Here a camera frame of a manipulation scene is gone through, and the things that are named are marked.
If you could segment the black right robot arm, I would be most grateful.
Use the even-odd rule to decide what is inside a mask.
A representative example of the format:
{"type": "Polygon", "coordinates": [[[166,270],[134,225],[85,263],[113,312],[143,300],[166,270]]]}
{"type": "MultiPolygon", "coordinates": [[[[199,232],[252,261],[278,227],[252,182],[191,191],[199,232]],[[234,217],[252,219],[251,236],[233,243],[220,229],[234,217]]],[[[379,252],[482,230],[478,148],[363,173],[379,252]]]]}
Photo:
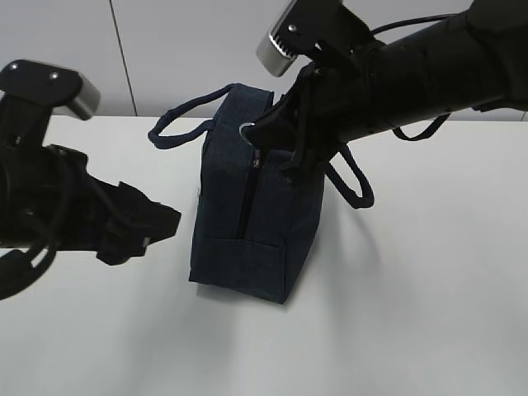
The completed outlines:
{"type": "Polygon", "coordinates": [[[257,55],[277,77],[309,58],[290,90],[240,129],[256,149],[291,151],[295,175],[342,144],[418,121],[527,108],[524,1],[475,1],[389,44],[340,1],[293,1],[257,55]]]}

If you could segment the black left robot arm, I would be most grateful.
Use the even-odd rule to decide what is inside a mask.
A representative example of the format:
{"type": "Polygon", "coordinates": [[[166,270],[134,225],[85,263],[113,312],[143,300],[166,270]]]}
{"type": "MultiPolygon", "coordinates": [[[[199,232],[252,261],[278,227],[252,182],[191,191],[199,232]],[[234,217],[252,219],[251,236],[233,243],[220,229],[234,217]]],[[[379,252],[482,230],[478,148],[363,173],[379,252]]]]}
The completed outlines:
{"type": "Polygon", "coordinates": [[[51,106],[1,100],[1,298],[34,285],[58,252],[93,252],[108,266],[173,237],[181,213],[137,188],[87,172],[85,153],[45,146],[51,106]]]}

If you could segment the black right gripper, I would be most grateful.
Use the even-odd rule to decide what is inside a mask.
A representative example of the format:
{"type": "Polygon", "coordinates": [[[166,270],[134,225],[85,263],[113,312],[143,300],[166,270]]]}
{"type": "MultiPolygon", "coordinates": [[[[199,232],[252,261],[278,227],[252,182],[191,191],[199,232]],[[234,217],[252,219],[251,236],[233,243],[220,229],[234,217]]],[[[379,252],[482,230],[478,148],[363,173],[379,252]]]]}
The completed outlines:
{"type": "Polygon", "coordinates": [[[292,181],[304,180],[346,143],[384,130],[373,81],[358,64],[311,62],[287,94],[246,127],[246,142],[260,150],[294,150],[282,172],[292,181]]]}

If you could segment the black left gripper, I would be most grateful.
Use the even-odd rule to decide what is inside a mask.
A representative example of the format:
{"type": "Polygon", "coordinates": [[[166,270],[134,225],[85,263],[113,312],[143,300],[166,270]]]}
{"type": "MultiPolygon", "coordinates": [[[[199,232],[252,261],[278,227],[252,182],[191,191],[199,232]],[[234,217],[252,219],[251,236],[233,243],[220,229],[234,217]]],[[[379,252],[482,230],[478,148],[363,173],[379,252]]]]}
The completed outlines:
{"type": "Polygon", "coordinates": [[[31,260],[42,251],[94,252],[114,266],[176,235],[179,211],[124,182],[97,180],[87,160],[54,144],[1,148],[2,248],[31,260]]]}

